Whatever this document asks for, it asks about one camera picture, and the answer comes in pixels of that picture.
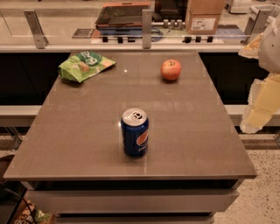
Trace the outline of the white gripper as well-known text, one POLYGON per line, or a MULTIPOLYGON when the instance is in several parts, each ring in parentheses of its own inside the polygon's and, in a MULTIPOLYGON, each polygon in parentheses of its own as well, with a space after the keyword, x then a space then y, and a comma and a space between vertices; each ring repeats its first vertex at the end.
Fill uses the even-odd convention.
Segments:
POLYGON ((258 59, 259 55, 259 66, 270 72, 264 80, 254 79, 241 117, 241 131, 254 134, 280 109, 280 15, 238 55, 248 59, 258 59))

